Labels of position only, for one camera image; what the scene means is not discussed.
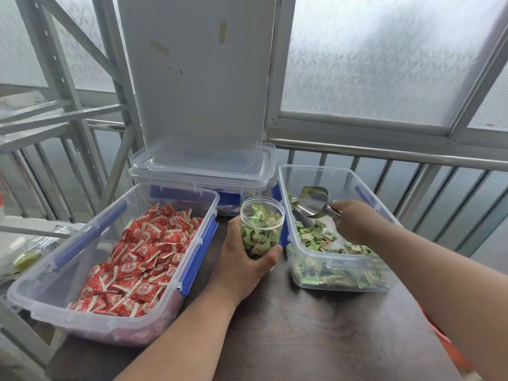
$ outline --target scoop handle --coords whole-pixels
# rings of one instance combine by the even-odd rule
[[[325,205],[323,207],[323,211],[336,218],[342,217],[342,213],[340,211],[334,210],[333,208],[330,207],[330,205]]]

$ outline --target stacked containers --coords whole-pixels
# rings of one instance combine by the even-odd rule
[[[29,310],[35,320],[68,333],[118,345],[148,345],[175,320],[188,295],[217,228],[218,202],[219,195],[211,190],[137,184],[28,269],[9,288],[9,300]],[[90,269],[109,258],[124,227],[157,203],[170,203],[176,210],[192,208],[193,216],[203,221],[156,307],[134,318],[67,309],[79,299]]]
[[[275,146],[224,146],[217,139],[171,138],[132,157],[137,182],[178,181],[219,193],[219,215],[238,215],[244,200],[261,196],[275,173]]]
[[[283,165],[279,167],[278,182],[289,232],[286,251],[293,281],[298,286],[350,292],[385,292],[393,286],[397,277],[376,255],[318,252],[300,241],[289,196],[297,198],[303,186],[325,187],[333,202],[364,201],[384,219],[400,225],[354,172],[323,166]]]

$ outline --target white wall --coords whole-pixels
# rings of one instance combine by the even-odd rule
[[[471,258],[508,275],[508,218],[482,243]]]
[[[275,0],[118,0],[147,144],[260,142]]]

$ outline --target clear plastic jar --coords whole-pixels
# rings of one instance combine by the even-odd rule
[[[284,224],[281,202],[269,197],[249,198],[242,204],[240,217],[243,247],[250,258],[257,260],[280,243]]]

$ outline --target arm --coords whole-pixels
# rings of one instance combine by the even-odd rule
[[[228,223],[228,235],[200,296],[116,381],[212,379],[236,307],[282,251],[275,246],[253,261],[243,248],[240,227],[239,217]]]
[[[365,203],[332,207],[342,211],[340,234],[390,266],[480,375],[506,379],[508,276],[391,224]]]

